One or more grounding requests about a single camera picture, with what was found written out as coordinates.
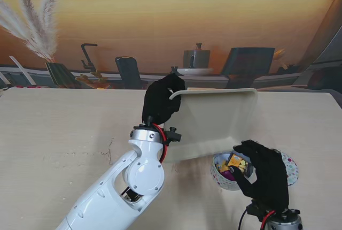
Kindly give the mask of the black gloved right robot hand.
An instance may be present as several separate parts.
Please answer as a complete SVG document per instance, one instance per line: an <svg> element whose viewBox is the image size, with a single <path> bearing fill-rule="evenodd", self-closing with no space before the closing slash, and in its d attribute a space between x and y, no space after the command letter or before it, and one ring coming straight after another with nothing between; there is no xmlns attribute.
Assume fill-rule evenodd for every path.
<svg viewBox="0 0 342 230"><path fill-rule="evenodd" d="M250 183L240 169L229 167L243 194L278 213L285 211L289 206L289 192L281 153L253 140L243 141L233 149L247 156L255 168L256 181Z"/></svg>

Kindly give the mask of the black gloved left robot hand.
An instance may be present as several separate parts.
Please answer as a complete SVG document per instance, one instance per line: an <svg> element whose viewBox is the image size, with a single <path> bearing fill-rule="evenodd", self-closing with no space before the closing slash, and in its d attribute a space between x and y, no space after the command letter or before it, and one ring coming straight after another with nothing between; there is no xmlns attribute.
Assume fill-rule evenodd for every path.
<svg viewBox="0 0 342 230"><path fill-rule="evenodd" d="M142 123L161 125L169 120L181 105L181 97L170 99L170 96L182 90L185 90L185 82L174 73L149 85L144 97Z"/></svg>

